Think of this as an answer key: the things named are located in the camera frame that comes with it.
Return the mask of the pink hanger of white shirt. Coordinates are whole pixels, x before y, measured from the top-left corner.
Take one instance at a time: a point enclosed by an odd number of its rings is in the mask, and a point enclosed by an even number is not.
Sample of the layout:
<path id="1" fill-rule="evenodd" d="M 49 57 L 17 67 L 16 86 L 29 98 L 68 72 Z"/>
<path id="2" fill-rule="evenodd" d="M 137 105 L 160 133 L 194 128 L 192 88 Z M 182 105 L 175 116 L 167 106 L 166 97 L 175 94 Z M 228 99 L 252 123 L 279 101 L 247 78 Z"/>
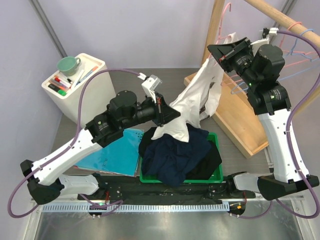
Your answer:
<path id="1" fill-rule="evenodd" d="M 223 11 L 222 11 L 222 14 L 221 14 L 221 17 L 220 17 L 220 21 L 219 21 L 219 26 L 218 26 L 218 37 L 217 37 L 217 40 L 215 42 L 216 44 L 220 40 L 223 40 L 223 39 L 226 38 L 226 37 L 222 37 L 222 27 L 223 27 L 224 17 L 225 17 L 225 14 L 226 14 L 227 11 L 229 11 L 229 12 L 232 11 L 232 3 L 231 2 L 228 2 L 226 4 L 226 6 L 224 7 Z"/>

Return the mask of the white t-shirt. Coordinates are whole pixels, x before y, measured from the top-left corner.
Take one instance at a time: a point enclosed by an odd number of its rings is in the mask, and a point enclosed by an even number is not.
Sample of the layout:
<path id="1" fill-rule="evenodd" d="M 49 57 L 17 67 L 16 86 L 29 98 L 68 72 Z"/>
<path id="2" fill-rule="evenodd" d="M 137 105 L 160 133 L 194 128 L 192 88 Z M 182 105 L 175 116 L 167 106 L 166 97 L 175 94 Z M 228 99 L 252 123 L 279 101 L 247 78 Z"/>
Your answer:
<path id="1" fill-rule="evenodd" d="M 199 129 L 200 121 L 212 117 L 216 112 L 224 73 L 214 57 L 209 56 L 188 86 L 169 104 L 180 112 L 180 117 L 163 127 L 157 127 L 151 139 L 157 140 L 167 134 L 187 143 L 190 138 L 188 126 Z"/>

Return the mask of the light blue wire hanger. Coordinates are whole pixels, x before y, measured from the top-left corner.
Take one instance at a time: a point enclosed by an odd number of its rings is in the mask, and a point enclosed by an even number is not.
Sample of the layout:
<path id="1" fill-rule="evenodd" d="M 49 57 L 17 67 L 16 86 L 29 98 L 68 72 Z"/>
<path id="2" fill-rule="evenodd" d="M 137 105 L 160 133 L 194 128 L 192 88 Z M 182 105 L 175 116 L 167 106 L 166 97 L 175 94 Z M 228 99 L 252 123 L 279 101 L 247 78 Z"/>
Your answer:
<path id="1" fill-rule="evenodd" d="M 294 51 L 316 52 L 306 42 L 304 42 L 303 40 L 301 40 L 299 38 L 293 38 L 293 39 L 289 40 L 290 37 L 288 35 L 282 35 L 281 40 L 282 40 L 283 36 L 285 36 L 285 39 L 284 39 L 284 43 L 281 46 L 281 50 L 289 51 L 292 48 L 292 46 L 294 45 L 295 40 L 298 39 L 297 45 L 296 45 Z M 286 58 L 285 58 L 285 55 L 286 55 L 286 53 L 283 53 L 283 57 L 285 59 L 285 65 L 306 60 L 306 58 L 302 57 L 301 55 L 294 55 L 294 56 L 289 55 Z M 310 54 L 309 56 L 312 57 L 313 59 L 320 57 L 317 54 L 317 52 L 315 54 Z M 307 73 L 310 70 L 317 69 L 319 67 L 320 67 L 320 59 L 313 61 L 313 62 L 306 61 L 306 62 L 295 64 L 295 65 L 292 65 L 289 67 L 283 67 L 282 72 L 281 72 L 278 80 L 284 81 L 284 80 L 288 80 L 290 78 L 298 77 L 298 76 L 301 76 L 302 74 Z M 239 95 L 241 93 L 245 94 L 247 92 L 247 90 L 249 89 L 249 86 L 236 73 L 233 73 L 233 74 L 230 73 L 229 78 L 224 81 L 226 81 L 226 83 L 231 83 L 230 85 L 225 85 L 223 87 L 229 87 L 230 93 L 232 95 Z"/>

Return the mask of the pink hanger of navy shirt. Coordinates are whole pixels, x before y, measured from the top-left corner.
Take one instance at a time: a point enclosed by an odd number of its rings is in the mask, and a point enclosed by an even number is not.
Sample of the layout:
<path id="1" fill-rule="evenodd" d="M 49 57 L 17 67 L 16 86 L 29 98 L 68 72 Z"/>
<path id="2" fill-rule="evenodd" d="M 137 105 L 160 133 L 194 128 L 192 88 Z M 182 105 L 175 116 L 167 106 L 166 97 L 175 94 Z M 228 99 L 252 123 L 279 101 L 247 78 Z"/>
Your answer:
<path id="1" fill-rule="evenodd" d="M 301 22 L 295 22 L 293 23 L 292 25 L 290 25 L 288 28 L 287 28 L 287 31 L 290 31 L 294 26 L 297 26 L 297 25 L 302 25 Z M 301 36 L 304 35 L 305 33 L 307 32 L 313 32 L 314 33 L 314 30 L 312 28 L 309 28 L 309 29 L 306 29 L 305 31 L 301 32 Z M 280 44 L 279 44 L 279 47 L 281 48 L 282 47 L 282 44 L 284 43 L 285 41 L 285 35 L 282 37 L 282 40 L 280 41 Z M 289 51 L 286 51 L 286 50 L 282 50 L 283 53 L 286 53 L 286 55 L 284 56 L 285 58 L 288 57 L 288 56 L 302 56 L 303 58 L 305 58 L 306 60 L 301 60 L 301 61 L 297 61 L 297 62 L 294 62 L 294 63 L 290 63 L 290 64 L 287 64 L 285 65 L 284 67 L 290 67 L 290 66 L 293 66 L 293 65 L 297 65 L 297 64 L 300 64 L 300 63 L 304 63 L 304 62 L 314 62 L 314 61 L 317 61 L 320 59 L 320 57 L 317 57 L 317 58 L 312 58 L 311 56 L 309 55 L 312 55 L 312 54 L 316 54 L 315 51 L 310 51 L 310 52 L 303 52 L 303 51 L 295 51 L 295 47 L 298 43 L 298 39 L 296 38 L 292 48 L 289 50 Z M 230 85 L 232 82 L 229 82 L 227 83 L 225 80 L 222 81 L 221 83 L 221 86 L 227 86 L 227 85 Z"/>

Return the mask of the black flower print t-shirt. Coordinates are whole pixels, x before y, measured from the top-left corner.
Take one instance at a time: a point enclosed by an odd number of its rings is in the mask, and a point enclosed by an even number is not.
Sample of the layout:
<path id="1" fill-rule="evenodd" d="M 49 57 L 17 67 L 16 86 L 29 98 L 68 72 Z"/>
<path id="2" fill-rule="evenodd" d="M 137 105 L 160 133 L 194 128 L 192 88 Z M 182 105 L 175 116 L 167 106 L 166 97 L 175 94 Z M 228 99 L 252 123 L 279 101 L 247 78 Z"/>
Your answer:
<path id="1" fill-rule="evenodd" d="M 147 144 L 151 143 L 155 130 L 155 127 L 151 127 L 143 134 L 142 140 L 138 147 L 138 152 L 142 160 Z M 219 165 L 222 164 L 222 158 L 216 147 L 216 144 L 209 140 L 208 142 L 211 144 L 211 149 L 198 163 L 198 165 L 189 173 L 187 173 L 185 180 L 208 180 L 212 176 L 213 172 L 219 167 Z"/>

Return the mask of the navy blue t-shirt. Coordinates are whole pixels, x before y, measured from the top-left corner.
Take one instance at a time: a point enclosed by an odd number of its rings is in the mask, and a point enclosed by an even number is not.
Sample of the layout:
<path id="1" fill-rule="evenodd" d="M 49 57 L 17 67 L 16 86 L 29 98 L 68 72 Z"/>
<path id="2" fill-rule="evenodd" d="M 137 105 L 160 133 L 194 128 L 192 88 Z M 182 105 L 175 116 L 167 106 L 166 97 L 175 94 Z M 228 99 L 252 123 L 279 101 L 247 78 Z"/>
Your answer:
<path id="1" fill-rule="evenodd" d="M 152 140 L 142 155 L 141 172 L 171 187 L 182 184 L 191 170 L 212 148 L 207 130 L 187 125 L 188 142 L 173 138 L 169 134 Z"/>

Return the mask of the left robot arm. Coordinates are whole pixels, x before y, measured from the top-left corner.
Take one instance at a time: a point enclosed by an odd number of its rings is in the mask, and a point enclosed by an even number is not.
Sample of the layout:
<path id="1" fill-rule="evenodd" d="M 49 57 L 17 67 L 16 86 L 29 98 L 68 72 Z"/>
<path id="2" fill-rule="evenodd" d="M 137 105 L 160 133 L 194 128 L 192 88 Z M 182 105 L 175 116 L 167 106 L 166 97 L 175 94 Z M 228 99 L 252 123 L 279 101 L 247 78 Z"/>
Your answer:
<path id="1" fill-rule="evenodd" d="M 99 174 L 69 176 L 64 172 L 83 158 L 122 138 L 125 129 L 148 121 L 161 127 L 180 115 L 159 93 L 155 98 L 146 97 L 138 103 L 134 92 L 119 92 L 110 100 L 106 111 L 88 122 L 71 141 L 41 160 L 25 160 L 20 164 L 24 176 L 35 172 L 27 180 L 31 197 L 38 205 L 48 204 L 63 195 L 83 194 L 102 199 L 107 185 Z"/>

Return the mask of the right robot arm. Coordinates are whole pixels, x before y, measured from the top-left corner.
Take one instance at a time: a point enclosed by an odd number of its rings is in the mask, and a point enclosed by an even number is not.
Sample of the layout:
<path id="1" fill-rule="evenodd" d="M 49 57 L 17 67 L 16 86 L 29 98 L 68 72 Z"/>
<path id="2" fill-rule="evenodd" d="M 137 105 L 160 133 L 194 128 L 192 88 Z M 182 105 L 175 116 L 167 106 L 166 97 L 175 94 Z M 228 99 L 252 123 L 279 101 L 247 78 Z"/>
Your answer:
<path id="1" fill-rule="evenodd" d="M 289 119 L 289 94 L 278 82 L 285 65 L 282 50 L 268 43 L 254 52 L 246 37 L 228 44 L 211 44 L 207 49 L 225 72 L 235 71 L 248 85 L 246 96 L 266 133 L 273 161 L 270 175 L 232 175 L 233 180 L 225 186 L 226 193 L 236 198 L 249 190 L 271 201 L 319 186 L 319 178 L 309 173 L 301 158 Z"/>

